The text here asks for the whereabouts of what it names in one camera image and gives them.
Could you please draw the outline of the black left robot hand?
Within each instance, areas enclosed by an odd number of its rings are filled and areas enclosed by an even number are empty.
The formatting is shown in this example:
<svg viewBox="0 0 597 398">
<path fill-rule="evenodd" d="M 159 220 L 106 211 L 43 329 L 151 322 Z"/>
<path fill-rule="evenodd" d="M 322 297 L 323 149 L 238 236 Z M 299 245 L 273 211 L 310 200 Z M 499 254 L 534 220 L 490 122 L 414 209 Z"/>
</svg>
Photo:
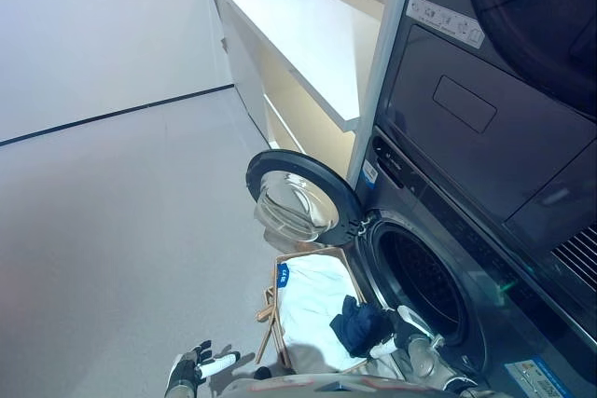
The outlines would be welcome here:
<svg viewBox="0 0 597 398">
<path fill-rule="evenodd" d="M 171 370 L 168 387 L 177 385 L 199 386 L 205 379 L 233 366 L 240 360 L 238 351 L 214 357 L 212 341 L 205 340 L 195 348 L 178 356 Z"/>
</svg>

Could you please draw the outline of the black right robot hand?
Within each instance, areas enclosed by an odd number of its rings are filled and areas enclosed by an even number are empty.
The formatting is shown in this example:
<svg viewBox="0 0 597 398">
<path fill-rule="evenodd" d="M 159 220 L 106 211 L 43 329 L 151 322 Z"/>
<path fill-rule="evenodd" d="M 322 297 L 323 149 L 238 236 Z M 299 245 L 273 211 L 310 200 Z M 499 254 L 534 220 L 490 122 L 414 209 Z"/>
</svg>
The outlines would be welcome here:
<svg viewBox="0 0 597 398">
<path fill-rule="evenodd" d="M 443 335 L 434 333 L 430 325 L 413 309 L 400 305 L 397 309 L 383 309 L 383 337 L 373 346 L 368 356 L 379 359 L 397 350 L 407 350 L 410 342 L 425 339 L 435 349 L 445 343 Z"/>
</svg>

